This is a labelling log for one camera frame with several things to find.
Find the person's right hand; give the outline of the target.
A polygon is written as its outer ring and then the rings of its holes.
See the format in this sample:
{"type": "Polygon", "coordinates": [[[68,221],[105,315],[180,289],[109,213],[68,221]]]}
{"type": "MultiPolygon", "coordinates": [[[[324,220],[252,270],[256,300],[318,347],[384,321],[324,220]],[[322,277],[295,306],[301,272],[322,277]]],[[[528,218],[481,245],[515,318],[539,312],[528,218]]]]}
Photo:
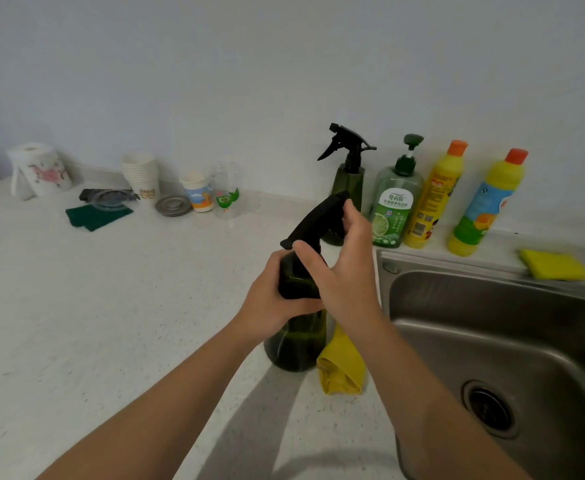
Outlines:
{"type": "Polygon", "coordinates": [[[329,281],[314,281],[323,304],[351,339],[383,317],[378,301],[368,220],[348,199],[343,206],[346,236],[329,281]]]}

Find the dark green spray bottle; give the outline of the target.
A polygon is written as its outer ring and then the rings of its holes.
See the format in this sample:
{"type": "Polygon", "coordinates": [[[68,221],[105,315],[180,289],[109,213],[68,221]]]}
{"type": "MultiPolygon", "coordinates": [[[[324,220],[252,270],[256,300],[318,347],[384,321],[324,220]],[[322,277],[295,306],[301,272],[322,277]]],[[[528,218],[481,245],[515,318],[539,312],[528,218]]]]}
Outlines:
{"type": "Polygon", "coordinates": [[[328,148],[318,157],[318,161],[326,159],[341,148],[348,151],[345,162],[337,169],[331,194],[348,191],[353,205],[361,211],[366,172],[362,167],[362,152],[375,151],[377,147],[371,146],[362,136],[337,123],[331,123],[329,129],[334,136],[328,148]]]}
{"type": "MultiPolygon", "coordinates": [[[[281,241],[281,247],[291,251],[295,241],[304,241],[320,254],[320,241],[327,233],[343,239],[346,235],[343,207],[349,197],[348,191],[330,195],[304,217],[288,238],[281,241]]],[[[320,298],[317,285],[293,251],[281,259],[278,291],[284,299],[320,298]]],[[[264,348],[277,367],[289,372],[303,372],[316,366],[326,341],[327,316],[325,310],[321,310],[289,319],[277,333],[264,341],[264,348]]]]}

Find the person's right forearm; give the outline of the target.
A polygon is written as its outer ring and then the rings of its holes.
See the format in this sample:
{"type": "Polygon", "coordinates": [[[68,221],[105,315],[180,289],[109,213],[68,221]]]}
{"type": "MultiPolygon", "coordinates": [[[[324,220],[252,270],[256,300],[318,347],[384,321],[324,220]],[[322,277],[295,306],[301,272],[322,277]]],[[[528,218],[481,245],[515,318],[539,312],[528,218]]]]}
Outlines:
{"type": "Polygon", "coordinates": [[[364,359],[417,480],[532,480],[380,310],[338,323],[364,359]]]}

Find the folded yellow cloth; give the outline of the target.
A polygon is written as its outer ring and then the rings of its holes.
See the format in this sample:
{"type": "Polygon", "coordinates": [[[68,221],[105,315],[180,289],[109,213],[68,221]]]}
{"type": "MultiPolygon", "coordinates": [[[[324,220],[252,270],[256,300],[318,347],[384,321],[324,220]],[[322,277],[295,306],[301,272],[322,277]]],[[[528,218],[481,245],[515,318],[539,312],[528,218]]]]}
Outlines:
{"type": "Polygon", "coordinates": [[[361,395],[367,369],[357,348],[335,323],[332,338],[316,360],[320,386],[326,395],[361,395]]]}

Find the green dish soap pump bottle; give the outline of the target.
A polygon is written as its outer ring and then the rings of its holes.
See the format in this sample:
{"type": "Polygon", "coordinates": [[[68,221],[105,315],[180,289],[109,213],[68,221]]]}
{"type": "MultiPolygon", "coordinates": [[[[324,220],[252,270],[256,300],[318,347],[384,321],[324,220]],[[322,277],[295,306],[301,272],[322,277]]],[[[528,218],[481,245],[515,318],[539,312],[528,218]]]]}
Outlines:
{"type": "Polygon", "coordinates": [[[401,244],[404,227],[424,187],[424,177],[416,171],[414,157],[414,150],[423,140],[418,134],[405,135],[407,152],[378,173],[369,214],[372,243],[377,247],[398,248],[401,244]]]}

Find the clear glass with owl print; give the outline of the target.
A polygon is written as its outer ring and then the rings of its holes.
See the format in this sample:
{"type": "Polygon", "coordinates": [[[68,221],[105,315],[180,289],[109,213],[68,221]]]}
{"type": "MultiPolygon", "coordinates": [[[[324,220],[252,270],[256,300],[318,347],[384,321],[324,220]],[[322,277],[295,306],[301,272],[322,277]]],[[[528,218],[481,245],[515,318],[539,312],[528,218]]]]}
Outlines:
{"type": "Polygon", "coordinates": [[[233,162],[220,162],[210,174],[210,184],[216,202],[216,215],[233,219],[239,214],[240,175],[233,162]]]}

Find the small printed paper cup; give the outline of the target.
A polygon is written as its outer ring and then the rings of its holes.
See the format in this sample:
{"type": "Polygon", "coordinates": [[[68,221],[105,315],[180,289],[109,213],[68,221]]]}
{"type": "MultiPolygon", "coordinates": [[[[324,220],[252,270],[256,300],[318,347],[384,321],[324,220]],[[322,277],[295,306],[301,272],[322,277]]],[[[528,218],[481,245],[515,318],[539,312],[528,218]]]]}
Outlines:
{"type": "Polygon", "coordinates": [[[212,190],[208,177],[199,171],[188,171],[179,178],[185,196],[195,212],[204,213],[214,209],[212,190]]]}

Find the round metal drain cover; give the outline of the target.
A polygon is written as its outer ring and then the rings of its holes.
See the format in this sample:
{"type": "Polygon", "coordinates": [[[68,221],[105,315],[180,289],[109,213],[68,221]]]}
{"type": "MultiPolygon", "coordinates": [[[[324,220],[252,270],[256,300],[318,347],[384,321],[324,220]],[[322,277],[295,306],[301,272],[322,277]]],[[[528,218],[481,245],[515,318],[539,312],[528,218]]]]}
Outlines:
{"type": "Polygon", "coordinates": [[[186,196],[166,196],[158,200],[155,210],[164,217],[180,217],[192,210],[192,204],[186,196]]]}

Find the yellow cleaner bottle blue label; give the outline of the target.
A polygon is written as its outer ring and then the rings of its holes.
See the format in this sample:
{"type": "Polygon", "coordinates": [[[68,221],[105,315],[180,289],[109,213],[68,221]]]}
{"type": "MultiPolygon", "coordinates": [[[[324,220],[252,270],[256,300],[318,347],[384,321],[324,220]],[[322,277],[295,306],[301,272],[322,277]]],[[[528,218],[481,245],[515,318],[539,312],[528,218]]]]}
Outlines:
{"type": "Polygon", "coordinates": [[[513,148],[491,166],[449,237],[447,248],[452,254],[468,257],[476,251],[525,176],[527,156],[527,150],[513,148]]]}

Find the stack of white paper cups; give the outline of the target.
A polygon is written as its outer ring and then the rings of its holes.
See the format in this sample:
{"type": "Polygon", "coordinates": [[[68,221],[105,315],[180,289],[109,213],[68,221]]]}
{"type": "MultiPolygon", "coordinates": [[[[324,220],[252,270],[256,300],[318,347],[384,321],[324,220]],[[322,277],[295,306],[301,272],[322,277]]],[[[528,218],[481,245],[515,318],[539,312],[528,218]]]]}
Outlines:
{"type": "Polygon", "coordinates": [[[150,153],[126,153],[121,156],[121,170],[136,200],[142,206],[154,209],[160,200],[159,166],[150,153]]]}

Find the sink drain strainer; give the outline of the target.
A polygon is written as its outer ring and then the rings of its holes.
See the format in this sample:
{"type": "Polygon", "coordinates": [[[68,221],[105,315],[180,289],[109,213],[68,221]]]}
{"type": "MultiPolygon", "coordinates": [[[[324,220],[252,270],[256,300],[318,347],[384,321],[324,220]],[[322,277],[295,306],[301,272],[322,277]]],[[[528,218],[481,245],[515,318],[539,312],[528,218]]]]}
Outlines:
{"type": "Polygon", "coordinates": [[[489,435],[503,440],[513,440],[519,435],[515,410],[497,387],[470,379],[460,387],[460,399],[464,409],[489,435]]]}

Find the green scouring pad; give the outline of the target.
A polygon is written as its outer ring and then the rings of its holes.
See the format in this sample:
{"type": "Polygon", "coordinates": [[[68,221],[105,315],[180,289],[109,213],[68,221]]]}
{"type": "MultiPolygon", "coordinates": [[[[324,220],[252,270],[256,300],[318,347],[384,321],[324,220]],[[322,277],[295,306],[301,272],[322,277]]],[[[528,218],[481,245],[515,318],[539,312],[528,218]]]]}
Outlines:
{"type": "Polygon", "coordinates": [[[131,215],[133,210],[126,206],[123,206],[119,210],[99,210],[92,205],[83,205],[66,209],[65,213],[74,228],[85,228],[89,232],[94,232],[123,217],[131,215]]]}

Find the stainless steel sink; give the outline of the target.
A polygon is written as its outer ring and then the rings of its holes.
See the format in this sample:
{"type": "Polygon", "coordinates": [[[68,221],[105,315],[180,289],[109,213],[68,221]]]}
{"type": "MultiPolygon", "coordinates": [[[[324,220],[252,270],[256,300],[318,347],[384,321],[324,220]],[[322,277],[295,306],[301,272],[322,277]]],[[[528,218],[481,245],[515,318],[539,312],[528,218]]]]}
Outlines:
{"type": "Polygon", "coordinates": [[[458,403],[479,379],[514,408],[519,435],[489,436],[535,480],[585,480],[585,286],[383,250],[377,267],[384,313],[458,403]]]}

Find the yellow sponge cloth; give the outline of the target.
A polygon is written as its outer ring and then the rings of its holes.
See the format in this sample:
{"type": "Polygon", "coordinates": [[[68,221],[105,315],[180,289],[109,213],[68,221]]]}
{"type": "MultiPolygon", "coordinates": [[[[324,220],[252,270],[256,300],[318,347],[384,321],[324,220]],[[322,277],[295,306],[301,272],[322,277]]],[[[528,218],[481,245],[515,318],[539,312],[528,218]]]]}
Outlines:
{"type": "Polygon", "coordinates": [[[518,256],[536,280],[585,281],[585,265],[570,254],[519,250],[518,256]]]}

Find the paper towel roll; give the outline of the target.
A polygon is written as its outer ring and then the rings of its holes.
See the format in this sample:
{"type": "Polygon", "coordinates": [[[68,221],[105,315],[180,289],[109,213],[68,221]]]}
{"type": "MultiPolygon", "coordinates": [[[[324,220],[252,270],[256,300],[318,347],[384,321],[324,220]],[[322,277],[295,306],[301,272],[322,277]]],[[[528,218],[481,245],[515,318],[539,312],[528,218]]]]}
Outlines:
{"type": "Polygon", "coordinates": [[[41,143],[26,143],[7,151],[12,165],[11,195],[21,201],[68,191],[73,182],[59,154],[41,143]]]}

